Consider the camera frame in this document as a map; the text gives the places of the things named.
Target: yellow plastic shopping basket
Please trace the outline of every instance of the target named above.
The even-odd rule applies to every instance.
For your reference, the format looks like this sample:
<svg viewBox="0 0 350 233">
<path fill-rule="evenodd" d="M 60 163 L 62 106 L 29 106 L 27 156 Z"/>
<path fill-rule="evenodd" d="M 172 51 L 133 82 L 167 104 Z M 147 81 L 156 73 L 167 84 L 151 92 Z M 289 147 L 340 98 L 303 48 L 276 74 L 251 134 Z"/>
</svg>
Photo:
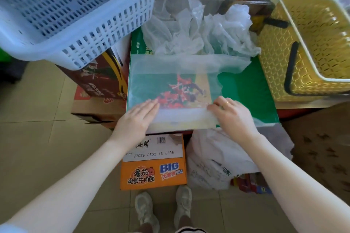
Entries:
<svg viewBox="0 0 350 233">
<path fill-rule="evenodd" d="M 275 101 L 350 94 L 350 17 L 335 0 L 280 0 L 259 46 Z"/>
</svg>

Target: light blue sleeve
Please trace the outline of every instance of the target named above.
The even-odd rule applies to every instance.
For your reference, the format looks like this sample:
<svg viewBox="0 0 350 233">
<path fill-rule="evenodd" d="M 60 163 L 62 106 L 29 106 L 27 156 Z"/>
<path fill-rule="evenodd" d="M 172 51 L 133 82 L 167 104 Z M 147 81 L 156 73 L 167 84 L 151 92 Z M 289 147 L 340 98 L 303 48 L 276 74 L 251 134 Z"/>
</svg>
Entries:
<svg viewBox="0 0 350 233">
<path fill-rule="evenodd" d="M 0 225 L 0 233 L 28 233 L 28 231 L 11 224 Z"/>
</svg>

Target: hand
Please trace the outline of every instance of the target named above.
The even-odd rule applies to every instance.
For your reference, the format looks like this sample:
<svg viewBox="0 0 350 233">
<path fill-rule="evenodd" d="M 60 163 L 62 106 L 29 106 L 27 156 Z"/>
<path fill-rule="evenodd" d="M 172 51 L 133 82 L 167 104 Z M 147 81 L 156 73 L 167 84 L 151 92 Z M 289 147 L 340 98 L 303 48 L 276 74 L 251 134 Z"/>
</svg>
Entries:
<svg viewBox="0 0 350 233">
<path fill-rule="evenodd" d="M 146 130 L 157 115 L 159 103 L 157 100 L 147 100 L 127 111 L 118 121 L 110 137 L 129 151 L 133 146 L 142 141 L 146 136 Z"/>
<path fill-rule="evenodd" d="M 217 117 L 225 133 L 239 145 L 260 136 L 250 111 L 242 103 L 220 96 L 207 109 Z"/>
</svg>

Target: forearm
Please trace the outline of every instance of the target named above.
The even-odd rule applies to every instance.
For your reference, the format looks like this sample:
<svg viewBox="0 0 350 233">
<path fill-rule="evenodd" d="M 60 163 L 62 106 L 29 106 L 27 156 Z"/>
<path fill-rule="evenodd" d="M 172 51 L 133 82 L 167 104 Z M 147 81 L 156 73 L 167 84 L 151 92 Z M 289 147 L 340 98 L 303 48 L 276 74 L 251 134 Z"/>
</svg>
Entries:
<svg viewBox="0 0 350 233">
<path fill-rule="evenodd" d="M 8 223 L 28 232 L 73 232 L 103 181 L 126 152 L 125 147 L 107 141 Z"/>
<path fill-rule="evenodd" d="M 258 136 L 243 149 L 299 232 L 350 232 L 350 207 Z"/>
</svg>

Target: white sneaker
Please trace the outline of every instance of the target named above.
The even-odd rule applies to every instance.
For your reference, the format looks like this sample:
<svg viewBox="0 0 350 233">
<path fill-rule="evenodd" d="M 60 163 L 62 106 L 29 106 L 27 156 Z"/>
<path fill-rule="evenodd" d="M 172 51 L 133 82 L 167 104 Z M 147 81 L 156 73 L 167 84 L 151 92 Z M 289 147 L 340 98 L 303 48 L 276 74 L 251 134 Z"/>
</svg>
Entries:
<svg viewBox="0 0 350 233">
<path fill-rule="evenodd" d="M 178 228 L 182 216 L 191 217 L 192 191 L 187 185 L 180 185 L 176 192 L 177 210 L 174 216 L 174 226 Z"/>
<path fill-rule="evenodd" d="M 153 233 L 158 233 L 160 226 L 159 220 L 153 213 L 153 202 L 147 192 L 140 193 L 135 198 L 135 209 L 140 221 L 140 225 L 150 223 Z"/>
</svg>

